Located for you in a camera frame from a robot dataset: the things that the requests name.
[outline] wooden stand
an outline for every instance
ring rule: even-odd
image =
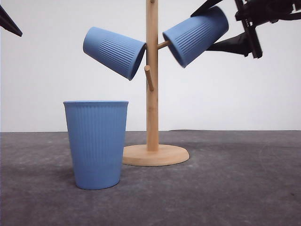
[[[158,132],[158,49],[169,45],[158,44],[158,0],[146,0],[146,66],[144,68],[147,105],[146,145],[124,148],[123,163],[135,166],[165,166],[189,159],[188,152],[181,147],[159,145]]]

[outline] upside-down cup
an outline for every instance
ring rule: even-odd
[[[142,61],[145,42],[92,27],[86,34],[83,50],[90,57],[131,81]]]
[[[199,16],[190,17],[163,32],[165,40],[171,41],[169,49],[182,67],[207,50],[229,29],[228,20],[217,6]]]

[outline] ribbed cup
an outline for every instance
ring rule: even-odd
[[[228,20],[217,6],[200,16],[194,16],[163,32],[170,40],[169,49],[182,67],[207,50],[229,29]]]
[[[119,182],[127,101],[64,102],[76,185],[102,189]]]
[[[98,62],[132,80],[142,61],[145,42],[92,27],[86,34],[83,50]]]

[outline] wooden hook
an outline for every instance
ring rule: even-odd
[[[144,72],[145,72],[145,75],[146,75],[146,80],[147,80],[147,83],[149,85],[149,89],[150,91],[154,91],[154,87],[152,85],[152,81],[151,81],[151,67],[149,65],[146,65],[144,67]]]
[[[171,44],[170,40],[164,41],[164,42],[158,44],[158,49],[161,49],[161,48],[164,48],[166,46],[169,46],[170,44]]]

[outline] white backdrop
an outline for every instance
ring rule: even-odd
[[[160,0],[162,32],[203,0]],[[23,31],[1,32],[1,131],[66,131],[65,100],[128,100],[127,130],[145,130],[143,66],[132,81],[82,51],[91,26],[145,41],[144,0],[2,0]],[[234,0],[219,6],[230,29],[243,32]],[[159,128],[301,129],[301,21],[257,28],[263,57],[205,52],[182,69],[159,51]]]

